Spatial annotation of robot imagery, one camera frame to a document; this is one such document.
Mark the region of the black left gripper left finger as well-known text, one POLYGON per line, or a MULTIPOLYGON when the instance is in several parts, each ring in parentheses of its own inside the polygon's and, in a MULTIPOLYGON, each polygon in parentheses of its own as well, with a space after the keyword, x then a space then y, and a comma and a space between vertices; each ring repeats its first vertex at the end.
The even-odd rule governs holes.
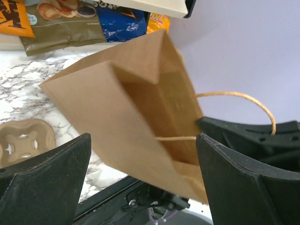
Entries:
POLYGON ((91 156, 91 136, 77 138, 0 170, 2 225, 71 225, 91 156))

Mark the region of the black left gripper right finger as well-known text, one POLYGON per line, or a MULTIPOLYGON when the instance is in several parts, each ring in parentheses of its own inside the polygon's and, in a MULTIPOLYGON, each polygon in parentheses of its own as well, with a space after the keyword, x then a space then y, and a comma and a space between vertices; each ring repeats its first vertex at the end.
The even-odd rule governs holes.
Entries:
POLYGON ((259 162, 205 134, 196 137, 215 225, 298 225, 300 174, 259 162))

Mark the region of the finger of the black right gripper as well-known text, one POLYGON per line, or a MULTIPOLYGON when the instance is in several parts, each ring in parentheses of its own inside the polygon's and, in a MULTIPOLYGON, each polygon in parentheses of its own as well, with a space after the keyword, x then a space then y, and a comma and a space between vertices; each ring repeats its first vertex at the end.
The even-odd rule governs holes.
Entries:
POLYGON ((300 170, 300 123, 289 121, 276 125, 249 125, 203 117, 199 128, 224 146, 265 164, 289 171, 300 170))

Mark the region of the brown pulp cup carrier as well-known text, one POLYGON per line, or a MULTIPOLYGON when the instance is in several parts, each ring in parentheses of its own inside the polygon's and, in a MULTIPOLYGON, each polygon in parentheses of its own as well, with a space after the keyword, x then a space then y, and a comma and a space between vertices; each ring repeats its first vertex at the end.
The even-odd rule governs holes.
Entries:
POLYGON ((12 120, 0 125, 1 168, 54 148, 56 148, 54 130, 42 119, 12 120))

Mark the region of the brown paper bag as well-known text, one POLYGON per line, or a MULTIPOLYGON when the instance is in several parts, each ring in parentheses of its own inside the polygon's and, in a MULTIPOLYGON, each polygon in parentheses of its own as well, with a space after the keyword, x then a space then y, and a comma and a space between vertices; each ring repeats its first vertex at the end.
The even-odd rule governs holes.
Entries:
POLYGON ((203 113, 164 30, 82 58, 40 88, 107 166, 208 203, 195 143, 203 113))

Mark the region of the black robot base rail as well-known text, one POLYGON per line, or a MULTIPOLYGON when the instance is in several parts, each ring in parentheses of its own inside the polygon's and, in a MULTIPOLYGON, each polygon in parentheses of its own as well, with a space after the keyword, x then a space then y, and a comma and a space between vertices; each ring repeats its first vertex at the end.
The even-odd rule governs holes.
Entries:
POLYGON ((78 204, 74 225, 165 225, 187 198, 127 176, 78 204))

